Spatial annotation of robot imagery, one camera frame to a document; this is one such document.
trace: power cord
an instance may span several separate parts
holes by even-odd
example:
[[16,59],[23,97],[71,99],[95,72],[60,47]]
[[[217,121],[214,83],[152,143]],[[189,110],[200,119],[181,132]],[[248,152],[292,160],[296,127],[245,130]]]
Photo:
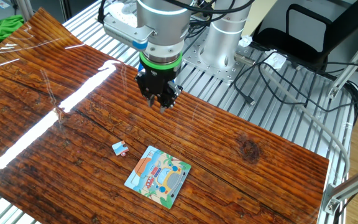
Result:
[[[263,69],[263,72],[264,72],[264,74],[262,74],[262,75],[267,76],[274,84],[276,84],[276,86],[279,89],[281,89],[281,91],[290,100],[292,100],[294,103],[299,103],[297,98],[295,98],[295,96],[293,96],[286,88],[284,88],[284,86],[282,86],[276,79],[274,79],[274,77],[271,76],[271,74],[269,74],[269,72],[267,72],[264,69]],[[314,121],[323,131],[325,131],[331,137],[331,139],[337,144],[336,147],[338,147],[341,150],[342,156],[345,160],[345,170],[344,170],[344,176],[345,176],[347,173],[349,173],[351,162],[350,162],[349,155],[347,154],[347,151],[346,151],[345,147],[343,146],[342,142],[319,119],[317,119],[313,114],[311,114],[310,111],[307,110],[303,105],[297,105],[297,107],[299,109],[301,109],[302,112],[304,112],[304,114],[307,115],[307,117],[312,119],[312,121]]]
[[19,5],[17,5],[16,0],[11,0],[11,3],[12,3],[12,8],[14,9],[14,15],[16,16]]
[[180,1],[177,1],[177,0],[165,0],[166,2],[169,2],[171,4],[174,4],[176,6],[179,6],[179,7],[183,7],[185,9],[188,9],[190,11],[193,11],[193,12],[202,12],[202,13],[210,13],[210,14],[228,14],[228,13],[233,13],[233,12],[238,12],[238,11],[241,11],[241,10],[244,10],[246,9],[247,7],[249,7],[255,0],[250,0],[249,2],[245,3],[243,6],[241,7],[237,7],[237,8],[234,8],[234,9],[224,9],[224,10],[208,10],[208,9],[200,9],[198,7],[194,7],[194,6],[189,6],[185,3],[182,3]]
[[342,210],[336,215],[336,218],[334,220],[334,224],[336,224],[339,220],[339,217],[343,214],[343,212],[345,211],[345,208],[347,207],[347,205],[351,202],[351,200],[357,195],[358,193],[352,195],[349,199],[347,199],[347,202],[343,205]]
[[[201,7],[202,8],[210,7],[210,5],[212,5],[212,3],[214,3],[215,1],[216,0],[212,0],[209,4],[206,4],[203,7],[201,5]],[[232,0],[232,3],[229,6],[229,9],[232,9],[235,3],[236,3],[236,0]],[[212,19],[212,14],[210,14],[209,19],[207,21],[199,21],[197,19],[190,20],[190,26],[189,26],[188,35],[186,36],[186,39],[196,37],[198,34],[202,33],[205,30],[205,28],[208,27],[212,22],[218,21],[226,15],[227,14],[223,14],[221,16],[218,16],[215,19]]]
[[[345,106],[355,106],[355,121],[354,121],[354,124],[356,123],[357,121],[357,117],[358,117],[358,86],[352,82],[352,81],[348,81],[345,85],[344,85],[344,88],[346,88],[348,90],[348,92],[352,95],[352,103],[347,103],[347,104],[344,104],[344,105],[340,105],[340,106],[337,106],[333,109],[330,109],[330,110],[327,110],[326,108],[323,108],[322,106],[320,106],[317,102],[313,101],[310,97],[308,97],[306,94],[302,93],[299,89],[297,89],[297,87],[295,87],[289,80],[287,80],[284,76],[282,76],[280,73],[278,73],[276,71],[276,69],[274,69],[271,65],[265,63],[265,61],[272,55],[272,54],[280,54],[282,56],[284,56],[286,59],[288,59],[289,61],[291,61],[286,55],[283,55],[279,52],[272,52],[270,55],[268,55],[264,60],[262,60],[261,62],[259,63],[256,63],[255,65],[253,65],[252,67],[248,68],[247,70],[245,70],[244,72],[242,72],[240,75],[238,75],[236,77],[236,79],[234,80],[234,87],[235,89],[241,93],[241,95],[244,97],[245,94],[243,94],[243,92],[241,92],[241,90],[238,88],[237,86],[237,81],[238,79],[240,79],[246,72],[248,72],[251,68],[253,67],[256,67],[258,66],[259,67],[259,73],[263,79],[263,81],[265,82],[267,88],[269,89],[269,91],[272,93],[272,95],[281,103],[284,103],[284,104],[287,104],[287,105],[297,105],[297,104],[300,104],[300,105],[306,105],[306,103],[288,103],[288,102],[284,102],[283,100],[281,100],[275,93],[274,91],[271,89],[271,87],[269,86],[269,83],[267,82],[267,80],[264,78],[264,76],[262,75],[262,72],[260,71],[260,66],[261,65],[266,65],[268,66],[270,69],[272,69],[282,80],[284,80],[285,82],[287,82],[293,89],[295,89],[301,96],[305,97],[307,99],[307,102],[311,102],[313,103],[314,105],[316,105],[319,109],[321,109],[322,111],[326,112],[326,113],[329,113],[329,112],[332,112],[332,111],[335,111],[335,110],[338,110],[339,108],[342,108],[342,107],[345,107]],[[328,62],[328,63],[325,63],[325,64],[338,64],[338,65],[356,65],[358,66],[358,63],[341,63],[341,62]],[[330,75],[330,73],[332,72],[340,72],[342,69],[340,70],[335,70],[335,71],[331,71],[331,72],[318,72],[318,71],[315,71],[315,70],[312,70],[312,72],[314,72],[314,74],[320,74],[326,78],[329,78],[331,80],[335,80],[336,77]]]

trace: metal grate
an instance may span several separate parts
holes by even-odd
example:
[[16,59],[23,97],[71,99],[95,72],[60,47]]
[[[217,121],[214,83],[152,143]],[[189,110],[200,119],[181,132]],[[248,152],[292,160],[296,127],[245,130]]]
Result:
[[[100,1],[97,1],[63,25],[85,44],[128,65],[138,66],[139,53],[106,35],[102,25],[97,22],[99,4]],[[195,39],[186,40],[186,44],[190,45],[193,41]],[[258,50],[249,49],[244,53],[254,60],[260,60],[265,57],[264,53]],[[286,63],[279,72],[304,94],[326,108],[333,108],[351,102],[351,96],[346,91],[341,91],[335,100],[329,101],[326,95],[328,94],[331,80],[315,76],[305,69],[296,71],[289,63]],[[291,89],[278,76],[275,78],[299,100],[305,101],[299,93]],[[330,137],[305,116],[302,111],[298,110],[296,106],[283,105],[278,102],[267,89],[257,70],[251,70],[238,81],[240,89],[256,101],[254,106],[244,102],[241,95],[234,89],[233,84],[224,83],[210,74],[187,65],[185,62],[183,62],[183,69],[177,77],[176,83],[183,86],[188,93],[212,105],[218,106],[320,156],[328,158],[330,166],[326,183],[337,185],[342,182],[343,178],[346,178],[343,177],[344,161]],[[278,88],[274,87],[274,85],[272,85],[272,88],[281,99],[286,99]],[[325,113],[311,103],[308,104],[307,108],[339,139],[342,139],[342,143],[348,149],[349,154],[354,119],[353,108],[341,108],[331,113]],[[0,223],[35,223],[35,220],[30,216],[0,197],[0,208],[3,207],[5,209],[0,213]],[[320,212],[318,223],[332,222],[333,217],[325,212]]]

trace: cartoon puzzle board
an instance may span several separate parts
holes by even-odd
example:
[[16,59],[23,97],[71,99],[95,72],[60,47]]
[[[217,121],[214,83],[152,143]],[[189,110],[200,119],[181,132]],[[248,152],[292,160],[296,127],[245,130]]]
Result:
[[171,208],[191,166],[149,146],[125,186]]

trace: puzzle piece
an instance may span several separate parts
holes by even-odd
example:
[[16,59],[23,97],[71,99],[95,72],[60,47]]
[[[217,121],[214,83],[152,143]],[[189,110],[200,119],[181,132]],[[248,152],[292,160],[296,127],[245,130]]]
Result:
[[124,141],[113,144],[112,149],[114,150],[117,156],[118,155],[125,156],[126,152],[129,151]]

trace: metal mounting plate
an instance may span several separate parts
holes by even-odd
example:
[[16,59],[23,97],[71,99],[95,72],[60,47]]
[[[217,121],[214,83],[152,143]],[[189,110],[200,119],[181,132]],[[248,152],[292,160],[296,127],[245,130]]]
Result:
[[[204,32],[200,35],[200,37],[194,37],[196,41],[194,44],[190,46],[190,48],[185,52],[183,55],[183,60],[186,63],[200,69],[201,71],[207,73],[208,75],[212,75],[217,79],[224,81],[225,83],[232,83],[238,74],[241,72],[244,64],[240,62],[236,62],[233,67],[227,68],[215,68],[213,65],[208,65],[204,63],[198,56],[198,51],[200,47],[204,43],[206,36],[208,35],[208,30],[205,29]],[[248,47],[241,47],[238,46],[236,52],[240,53],[241,55],[250,56],[250,51],[252,49]]]

